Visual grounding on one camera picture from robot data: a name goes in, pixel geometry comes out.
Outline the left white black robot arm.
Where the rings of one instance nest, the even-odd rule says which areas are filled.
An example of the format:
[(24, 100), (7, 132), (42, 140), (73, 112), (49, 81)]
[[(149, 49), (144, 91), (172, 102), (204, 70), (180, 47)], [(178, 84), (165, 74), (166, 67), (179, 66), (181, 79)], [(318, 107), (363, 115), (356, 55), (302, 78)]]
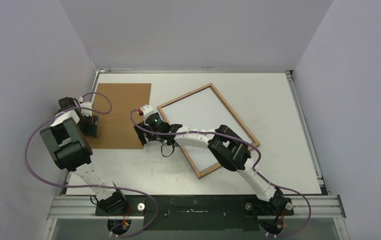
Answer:
[(124, 214), (128, 202), (123, 192), (113, 182), (99, 177), (92, 164), (93, 151), (86, 138), (98, 135), (99, 116), (92, 111), (93, 103), (64, 97), (58, 104), (59, 115), (39, 133), (55, 165), (79, 176), (94, 192), (102, 211), (117, 216)]

